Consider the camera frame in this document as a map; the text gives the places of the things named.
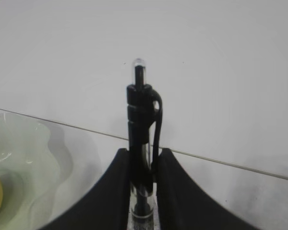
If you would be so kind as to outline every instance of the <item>clear pen tip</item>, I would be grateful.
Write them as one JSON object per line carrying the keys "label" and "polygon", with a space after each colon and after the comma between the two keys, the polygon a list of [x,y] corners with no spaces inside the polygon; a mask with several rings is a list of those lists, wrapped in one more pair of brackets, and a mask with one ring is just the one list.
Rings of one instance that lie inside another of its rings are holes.
{"label": "clear pen tip", "polygon": [[139,90],[146,84],[145,62],[140,58],[134,60],[132,64],[132,72],[132,83],[135,85],[136,89]]}

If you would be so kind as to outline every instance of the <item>white tabletop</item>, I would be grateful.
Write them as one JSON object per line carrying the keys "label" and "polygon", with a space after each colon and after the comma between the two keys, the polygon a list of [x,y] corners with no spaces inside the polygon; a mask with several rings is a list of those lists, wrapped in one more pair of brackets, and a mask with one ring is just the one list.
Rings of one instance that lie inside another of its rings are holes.
{"label": "white tabletop", "polygon": [[127,137],[136,57],[161,145],[288,176],[288,0],[0,0],[0,108]]}

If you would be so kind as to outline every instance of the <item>white surface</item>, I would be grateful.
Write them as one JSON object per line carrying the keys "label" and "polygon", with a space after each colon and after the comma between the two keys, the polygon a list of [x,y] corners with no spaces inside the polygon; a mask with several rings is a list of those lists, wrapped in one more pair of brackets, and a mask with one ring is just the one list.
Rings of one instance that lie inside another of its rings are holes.
{"label": "white surface", "polygon": [[136,57],[161,145],[288,176],[288,0],[0,0],[0,108],[126,137]]}
{"label": "white surface", "polygon": [[288,181],[174,154],[213,199],[263,230],[288,230]]}

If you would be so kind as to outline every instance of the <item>pen barrel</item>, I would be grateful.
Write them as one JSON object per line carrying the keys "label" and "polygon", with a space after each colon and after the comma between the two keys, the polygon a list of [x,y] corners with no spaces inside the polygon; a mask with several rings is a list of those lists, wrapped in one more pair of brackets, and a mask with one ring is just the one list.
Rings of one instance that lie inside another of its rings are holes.
{"label": "pen barrel", "polygon": [[149,171],[149,128],[155,121],[155,109],[151,97],[152,87],[144,85],[140,90],[135,85],[127,87],[129,151],[131,152],[131,180],[135,187],[143,185],[152,192],[153,180]]}

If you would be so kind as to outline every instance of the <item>clear glass bowl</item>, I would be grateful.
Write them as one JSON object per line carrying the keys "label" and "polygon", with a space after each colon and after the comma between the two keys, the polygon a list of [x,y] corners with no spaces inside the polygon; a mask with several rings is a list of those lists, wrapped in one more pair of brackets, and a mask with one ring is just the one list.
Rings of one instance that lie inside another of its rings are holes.
{"label": "clear glass bowl", "polygon": [[0,114],[0,230],[34,229],[51,214],[60,166],[48,149],[49,137],[36,119]]}

